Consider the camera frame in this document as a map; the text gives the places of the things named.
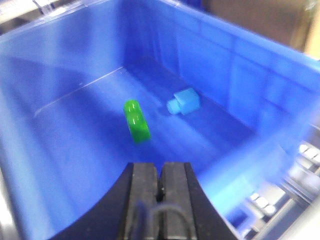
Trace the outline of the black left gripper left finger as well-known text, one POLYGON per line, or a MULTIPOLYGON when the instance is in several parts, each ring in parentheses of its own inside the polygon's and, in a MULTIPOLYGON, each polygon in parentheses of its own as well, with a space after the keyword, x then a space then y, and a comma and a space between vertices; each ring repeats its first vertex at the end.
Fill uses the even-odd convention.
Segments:
POLYGON ((54 240, 127 240, 134 209, 155 206, 158 173, 153 163, 128 163, 109 191, 84 215, 53 236, 54 240))

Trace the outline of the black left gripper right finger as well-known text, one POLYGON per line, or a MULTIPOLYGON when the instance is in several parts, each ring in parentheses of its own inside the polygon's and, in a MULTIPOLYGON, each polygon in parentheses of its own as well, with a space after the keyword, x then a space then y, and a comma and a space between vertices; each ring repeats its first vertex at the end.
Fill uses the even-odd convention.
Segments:
POLYGON ((160 175, 164 240, 239 240, 204 193, 189 162, 166 162, 160 175))

